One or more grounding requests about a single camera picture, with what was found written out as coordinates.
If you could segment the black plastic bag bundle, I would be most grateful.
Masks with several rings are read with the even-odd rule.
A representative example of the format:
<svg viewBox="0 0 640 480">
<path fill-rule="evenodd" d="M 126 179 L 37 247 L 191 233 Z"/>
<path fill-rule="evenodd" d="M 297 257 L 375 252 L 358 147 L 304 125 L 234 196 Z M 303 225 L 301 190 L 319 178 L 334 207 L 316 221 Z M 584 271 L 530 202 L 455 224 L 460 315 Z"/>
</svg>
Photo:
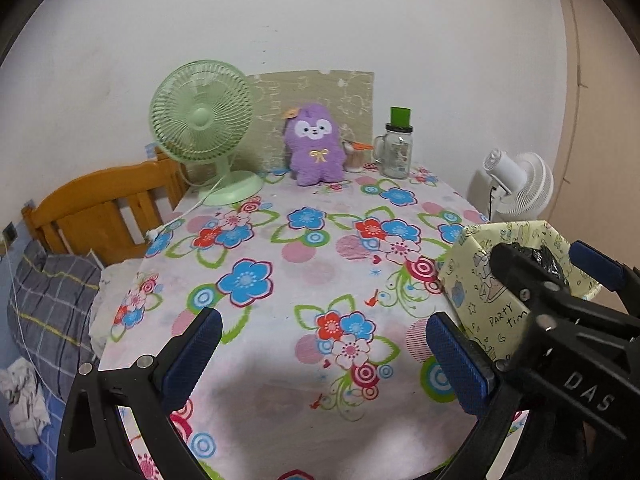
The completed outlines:
<svg viewBox="0 0 640 480">
<path fill-rule="evenodd" d="M 563 285 L 567 285 L 568 281 L 565 276 L 562 266 L 559 261 L 552 254 L 551 250 L 546 245 L 540 247 L 528 247 L 518 243 L 512 243 L 511 246 L 519 252 L 523 257 L 527 258 L 547 273 L 555 280 L 560 281 Z"/>
</svg>

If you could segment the crumpled white cloth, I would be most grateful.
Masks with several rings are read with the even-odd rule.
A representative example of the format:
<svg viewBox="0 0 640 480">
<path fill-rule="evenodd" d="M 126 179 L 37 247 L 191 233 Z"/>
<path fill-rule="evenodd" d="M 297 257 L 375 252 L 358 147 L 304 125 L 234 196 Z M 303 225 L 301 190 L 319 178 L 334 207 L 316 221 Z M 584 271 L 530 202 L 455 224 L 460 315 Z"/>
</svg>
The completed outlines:
<svg viewBox="0 0 640 480">
<path fill-rule="evenodd" d="M 50 416 L 35 367 L 18 358 L 0 370 L 0 378 L 15 440 L 25 446 L 37 445 L 43 429 L 50 424 Z"/>
</svg>

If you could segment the white small fan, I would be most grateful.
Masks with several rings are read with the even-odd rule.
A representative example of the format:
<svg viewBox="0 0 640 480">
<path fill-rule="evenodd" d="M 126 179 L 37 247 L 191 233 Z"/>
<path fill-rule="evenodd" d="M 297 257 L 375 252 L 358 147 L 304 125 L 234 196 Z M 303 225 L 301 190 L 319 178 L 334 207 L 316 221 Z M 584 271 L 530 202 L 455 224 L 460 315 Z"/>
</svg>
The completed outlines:
<svg viewBox="0 0 640 480">
<path fill-rule="evenodd" d="M 553 195 L 553 174 L 536 153 L 510 156 L 495 148 L 483 169 L 491 180 L 488 214 L 495 221 L 537 220 Z"/>
</svg>

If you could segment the grey plaid pillow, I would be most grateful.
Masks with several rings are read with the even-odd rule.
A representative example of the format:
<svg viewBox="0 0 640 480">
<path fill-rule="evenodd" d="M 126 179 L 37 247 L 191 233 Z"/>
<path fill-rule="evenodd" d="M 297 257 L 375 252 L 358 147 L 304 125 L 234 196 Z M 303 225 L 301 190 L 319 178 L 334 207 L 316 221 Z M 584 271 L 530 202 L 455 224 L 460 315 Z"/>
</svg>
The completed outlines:
<svg viewBox="0 0 640 480">
<path fill-rule="evenodd" d="M 96 358 L 89 328 L 100 277 L 92 259 L 50 254 L 38 240 L 29 242 L 14 271 L 9 330 L 21 355 L 63 401 L 78 367 Z"/>
</svg>

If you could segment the floral tablecloth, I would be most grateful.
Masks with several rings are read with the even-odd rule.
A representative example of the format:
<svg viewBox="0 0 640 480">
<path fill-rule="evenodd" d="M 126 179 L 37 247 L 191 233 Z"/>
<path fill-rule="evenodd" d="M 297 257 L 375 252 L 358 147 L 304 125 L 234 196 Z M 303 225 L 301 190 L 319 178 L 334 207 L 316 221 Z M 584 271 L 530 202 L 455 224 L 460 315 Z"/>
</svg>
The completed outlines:
<svg viewBox="0 0 640 480">
<path fill-rule="evenodd" d="M 217 310 L 220 343 L 178 434 L 214 479 L 414 479 L 474 426 L 427 349 L 449 304 L 436 266 L 483 216 L 424 168 L 179 205 L 115 316 L 101 365 L 155 354 Z"/>
</svg>

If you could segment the glass jar green lid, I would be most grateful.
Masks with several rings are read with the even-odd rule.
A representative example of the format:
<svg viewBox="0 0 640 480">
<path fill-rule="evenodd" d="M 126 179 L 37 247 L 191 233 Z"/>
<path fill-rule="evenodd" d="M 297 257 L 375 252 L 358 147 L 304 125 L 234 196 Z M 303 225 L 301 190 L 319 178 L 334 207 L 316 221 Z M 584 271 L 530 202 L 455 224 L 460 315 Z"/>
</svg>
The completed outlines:
<svg viewBox="0 0 640 480">
<path fill-rule="evenodd" d="M 410 117 L 410 108 L 392 107 L 385 132 L 374 139 L 373 159 L 378 164 L 378 170 L 386 177 L 409 177 L 413 146 L 413 126 Z"/>
</svg>

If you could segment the cotton swab container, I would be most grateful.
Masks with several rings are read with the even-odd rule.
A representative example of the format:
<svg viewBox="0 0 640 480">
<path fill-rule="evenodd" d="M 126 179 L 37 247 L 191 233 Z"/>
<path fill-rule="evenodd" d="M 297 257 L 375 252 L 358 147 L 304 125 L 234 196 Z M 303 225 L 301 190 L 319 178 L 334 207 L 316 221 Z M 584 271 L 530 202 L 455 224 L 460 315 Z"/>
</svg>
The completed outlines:
<svg viewBox="0 0 640 480">
<path fill-rule="evenodd" d="M 342 141 L 346 159 L 344 170 L 351 174 L 363 172 L 367 156 L 373 151 L 373 145 L 352 140 Z"/>
</svg>

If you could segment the purple plush toy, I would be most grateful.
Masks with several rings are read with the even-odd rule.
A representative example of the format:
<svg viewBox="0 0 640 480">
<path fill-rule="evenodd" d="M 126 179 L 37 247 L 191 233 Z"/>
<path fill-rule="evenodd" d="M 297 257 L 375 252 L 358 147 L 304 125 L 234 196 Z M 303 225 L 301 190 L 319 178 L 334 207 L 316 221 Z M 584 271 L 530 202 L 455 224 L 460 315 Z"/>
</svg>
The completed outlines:
<svg viewBox="0 0 640 480">
<path fill-rule="evenodd" d="M 299 186 L 344 179 L 346 155 L 340 129 L 322 104 L 305 104 L 286 120 L 284 143 Z"/>
</svg>

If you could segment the green desk fan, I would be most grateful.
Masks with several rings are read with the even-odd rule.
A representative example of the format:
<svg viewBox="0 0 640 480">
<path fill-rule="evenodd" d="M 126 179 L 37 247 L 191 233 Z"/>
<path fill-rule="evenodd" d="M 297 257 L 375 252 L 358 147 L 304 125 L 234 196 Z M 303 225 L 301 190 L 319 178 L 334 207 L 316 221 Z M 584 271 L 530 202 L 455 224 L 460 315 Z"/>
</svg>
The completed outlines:
<svg viewBox="0 0 640 480">
<path fill-rule="evenodd" d="M 160 83 L 149 123 L 156 145 L 170 158 L 184 166 L 213 168 L 198 201 L 216 207 L 242 202 L 262 189 L 253 171 L 231 168 L 253 115 L 245 75 L 229 63 L 198 60 L 176 68 Z"/>
</svg>

